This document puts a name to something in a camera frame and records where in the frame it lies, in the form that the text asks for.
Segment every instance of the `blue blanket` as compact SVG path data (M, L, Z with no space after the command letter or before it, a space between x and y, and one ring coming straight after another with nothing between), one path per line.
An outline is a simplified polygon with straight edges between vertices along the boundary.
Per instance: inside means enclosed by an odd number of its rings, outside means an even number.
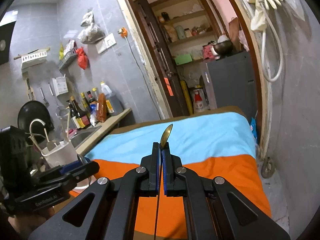
M255 140L249 123L245 117L233 112L201 115L110 134L87 157L140 164L142 157L151 154L153 142L160 141L170 123L173 123L168 140L170 152L179 156L182 164L241 154L255 158Z

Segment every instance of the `blue gripper pad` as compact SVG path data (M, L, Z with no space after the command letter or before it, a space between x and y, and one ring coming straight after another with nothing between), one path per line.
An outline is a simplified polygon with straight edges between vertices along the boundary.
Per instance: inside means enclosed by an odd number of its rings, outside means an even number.
M160 184L160 167L162 165L161 153L160 153L160 145L158 146L158 154L157 154L157 185L156 185L156 192L157 194L160 193L159 184Z
M82 162L79 161L79 160L74 161L73 163L69 163L69 164L63 165L62 169L60 170L60 174L64 175L67 172L72 171L73 169L78 168L78 167L80 167L82 165L83 165Z
M163 167L163 190L164 195L167 195L167 167L165 166L165 155L164 150L161 151L161 157L162 157L162 167Z

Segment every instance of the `red plastic bag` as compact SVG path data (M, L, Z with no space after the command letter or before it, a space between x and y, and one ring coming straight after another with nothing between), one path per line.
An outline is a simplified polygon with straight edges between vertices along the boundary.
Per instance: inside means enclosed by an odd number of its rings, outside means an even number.
M202 51L203 59L215 58L214 55L212 54L211 50L210 50L210 48L212 47L211 44L204 45L202 47L203 47L203 51Z
M80 68L86 70L88 67L88 57L85 54L83 47L76 49L76 54L78 54L78 65Z

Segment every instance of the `kitchen counter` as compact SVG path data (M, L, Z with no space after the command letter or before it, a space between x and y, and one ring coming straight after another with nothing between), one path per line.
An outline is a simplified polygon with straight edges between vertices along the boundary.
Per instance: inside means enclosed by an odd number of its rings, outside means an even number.
M95 131L88 139L85 140L77 149L76 152L82 156L86 155L96 144L103 138L116 124L118 124L124 117L131 112L131 108L124 109L121 114L110 116L104 123L97 123L101 125L99 130Z

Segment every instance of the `mattress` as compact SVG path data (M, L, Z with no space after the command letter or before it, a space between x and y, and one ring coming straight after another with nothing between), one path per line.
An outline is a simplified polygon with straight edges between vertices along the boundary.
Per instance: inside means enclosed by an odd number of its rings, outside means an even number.
M179 156L183 166L209 179L224 177L271 216L255 161L255 141L246 118L236 107L115 129L87 155L100 165L95 177L116 179L138 167L170 123L173 123L168 140L171 154ZM139 199L135 239L153 239L156 206L155 197ZM157 239L187 239L182 198L164 196L163 187L156 235Z

